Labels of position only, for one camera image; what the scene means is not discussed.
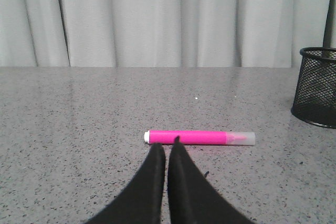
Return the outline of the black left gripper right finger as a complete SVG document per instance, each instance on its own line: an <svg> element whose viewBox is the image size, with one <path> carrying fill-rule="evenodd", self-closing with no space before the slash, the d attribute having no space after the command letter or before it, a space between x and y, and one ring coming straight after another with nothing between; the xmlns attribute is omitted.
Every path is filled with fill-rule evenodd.
<svg viewBox="0 0 336 224"><path fill-rule="evenodd" d="M170 153L167 192L171 223L252 223L211 186L179 137Z"/></svg>

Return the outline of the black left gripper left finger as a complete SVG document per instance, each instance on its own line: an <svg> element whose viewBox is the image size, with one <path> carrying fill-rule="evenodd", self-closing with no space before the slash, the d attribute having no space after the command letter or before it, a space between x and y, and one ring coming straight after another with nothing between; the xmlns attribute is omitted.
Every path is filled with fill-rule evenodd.
<svg viewBox="0 0 336 224"><path fill-rule="evenodd" d="M153 144L123 191L87 223L160 223L164 180L165 152Z"/></svg>

